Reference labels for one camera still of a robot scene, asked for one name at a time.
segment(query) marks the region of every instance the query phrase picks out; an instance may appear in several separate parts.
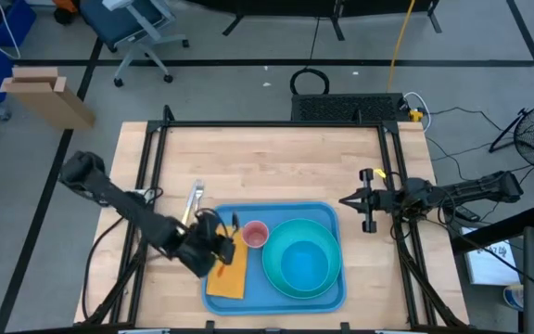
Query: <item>cardboard box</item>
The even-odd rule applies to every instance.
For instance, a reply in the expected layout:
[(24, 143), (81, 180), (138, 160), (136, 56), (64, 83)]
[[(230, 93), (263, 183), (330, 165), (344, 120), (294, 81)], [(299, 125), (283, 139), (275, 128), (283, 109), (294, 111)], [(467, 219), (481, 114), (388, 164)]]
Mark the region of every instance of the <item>cardboard box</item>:
[(95, 115), (67, 87), (67, 78), (57, 68), (14, 68), (5, 78), (0, 92), (17, 98), (28, 110), (36, 112), (58, 129), (89, 129)]

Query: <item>floor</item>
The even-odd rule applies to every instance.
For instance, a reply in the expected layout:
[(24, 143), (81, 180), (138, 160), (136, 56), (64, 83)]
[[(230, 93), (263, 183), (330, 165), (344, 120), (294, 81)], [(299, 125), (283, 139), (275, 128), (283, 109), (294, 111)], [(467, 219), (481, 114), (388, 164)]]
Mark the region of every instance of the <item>floor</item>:
[[(184, 0), (172, 1), (172, 8), (178, 21), (170, 31), (186, 33), (191, 47), (161, 46), (160, 57), (223, 61), (174, 61), (170, 64), (180, 66), (171, 66), (175, 79), (170, 84), (162, 81), (157, 68), (131, 67), (121, 89), (112, 84), (112, 78), (124, 49), (111, 54), (103, 47), (98, 54), (96, 36), (82, 20), (63, 27), (54, 22), (50, 9), (36, 8), (37, 21), (20, 48), (22, 60), (17, 63), (60, 66), (70, 88), (84, 97), (97, 117), (95, 129), (72, 134), (68, 156), (78, 149), (90, 150), (110, 165), (121, 123), (158, 119), (165, 104), (179, 120), (289, 119), (288, 82), (302, 68), (302, 61), (286, 66), (278, 59), (309, 57), (315, 19), (244, 18), (225, 37), (221, 32), (232, 21), (231, 15)], [(481, 109), (501, 127), (521, 108), (534, 107), (534, 1), (440, 1), (436, 16), (443, 33), (435, 33), (426, 15), (412, 16), (393, 92), (415, 91), (432, 111), (455, 106)], [(403, 15), (342, 19), (345, 42), (337, 41), (330, 22), (320, 22), (313, 58), (327, 65), (314, 68), (327, 74), (331, 93), (385, 91), (388, 62), (402, 20)], [(527, 40), (521, 27), (523, 32), (528, 28)], [(235, 66), (232, 59), (251, 60), (247, 66)], [(347, 61), (332, 66), (323, 59)], [(302, 94), (318, 94), (323, 89), (308, 76), (300, 77), (297, 87)], [(46, 206), (41, 195), (51, 190), (46, 180), (59, 143), (68, 139), (68, 134), (52, 129), (13, 98), (6, 104), (13, 116), (8, 122), (0, 121), (0, 307), (32, 221), (39, 221), (33, 219), (40, 210), (37, 207), (39, 203), (40, 208)], [(488, 143), (497, 134), (483, 118), (459, 111), (434, 117), (426, 133), (449, 153)], [(432, 158), (442, 157), (433, 144), (429, 148)], [(456, 158), (464, 177), (471, 178), (526, 165), (513, 148), (494, 154), (479, 149)], [(440, 185), (460, 180), (451, 160), (435, 161), (434, 170)], [(519, 177), (525, 173), (516, 172)], [(499, 221), (533, 207), (534, 171), (522, 187), (525, 195), (520, 201), (499, 205), (487, 220)], [(484, 201), (469, 206), (479, 214), (491, 207)], [(98, 212), (94, 204), (66, 188), (53, 189), (7, 331), (71, 325)], [(518, 239), (512, 242), (521, 244)], [(515, 257), (521, 259), (517, 250)], [(456, 260), (471, 324), (516, 331), (517, 314), (503, 304), (502, 289), (470, 285), (463, 259)]]

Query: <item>blue tray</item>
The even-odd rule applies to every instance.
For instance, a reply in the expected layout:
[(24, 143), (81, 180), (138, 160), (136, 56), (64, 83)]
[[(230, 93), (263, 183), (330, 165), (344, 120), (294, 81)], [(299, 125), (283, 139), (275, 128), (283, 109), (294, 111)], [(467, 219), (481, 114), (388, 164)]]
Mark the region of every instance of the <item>blue tray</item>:
[[(215, 210), (227, 225), (232, 223), (232, 212), (236, 211), (242, 226), (260, 220), (270, 231), (290, 219), (311, 219), (326, 227), (341, 245), (337, 215), (331, 206), (323, 202), (225, 204)], [(216, 315), (303, 314), (333, 312), (345, 301), (343, 266), (331, 289), (316, 298), (298, 300), (287, 297), (269, 282), (263, 272), (261, 257), (262, 250), (248, 249), (245, 297), (242, 300), (208, 295), (207, 279), (204, 278), (201, 296), (205, 307)]]

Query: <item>pink cup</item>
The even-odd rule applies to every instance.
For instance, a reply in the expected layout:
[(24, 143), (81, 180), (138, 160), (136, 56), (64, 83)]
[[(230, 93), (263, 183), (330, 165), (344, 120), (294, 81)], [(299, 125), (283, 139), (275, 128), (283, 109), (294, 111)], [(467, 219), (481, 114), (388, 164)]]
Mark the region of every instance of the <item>pink cup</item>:
[(251, 248), (263, 247), (267, 238), (269, 238), (269, 228), (263, 222), (248, 222), (242, 228), (242, 240)]

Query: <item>wooden table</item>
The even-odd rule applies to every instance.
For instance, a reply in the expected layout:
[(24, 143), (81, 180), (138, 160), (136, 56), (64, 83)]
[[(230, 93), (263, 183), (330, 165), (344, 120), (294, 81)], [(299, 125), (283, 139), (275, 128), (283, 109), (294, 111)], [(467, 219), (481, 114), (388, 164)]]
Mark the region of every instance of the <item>wooden table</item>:
[[(145, 129), (144, 122), (122, 126), (110, 177), (123, 189), (134, 187)], [(400, 137), (409, 176), (434, 180), (421, 124), (400, 123)], [(390, 136), (388, 142), (394, 161)], [(155, 157), (153, 148), (148, 175)], [(407, 328), (400, 261), (389, 235), (390, 217), (376, 212), (378, 232), (366, 234), (362, 232), (363, 216), (337, 203), (362, 186), (358, 171), (366, 167), (382, 168), (375, 129), (170, 128), (159, 179), (164, 195), (157, 201), (156, 212), (180, 217), (197, 178), (206, 185), (204, 207), (261, 201), (327, 202), (339, 219), (348, 297), (338, 311), (329, 314), (218, 316), (203, 306), (198, 278), (178, 261), (156, 258), (146, 265), (136, 325), (203, 328), (207, 320), (214, 320), (216, 328), (339, 328), (340, 322), (349, 322), (353, 329)], [(379, 177), (373, 185), (384, 187)], [(102, 210), (96, 236), (117, 217), (112, 209)], [(425, 222), (419, 226), (432, 286), (454, 313), (468, 322), (446, 230)], [(126, 224), (120, 225), (95, 252), (88, 287), (89, 312), (117, 278), (125, 231)], [(415, 281), (413, 287), (419, 322), (425, 323), (421, 290)], [(128, 302), (124, 302), (121, 319), (126, 319), (127, 308)], [(82, 319), (78, 307), (76, 321)]]

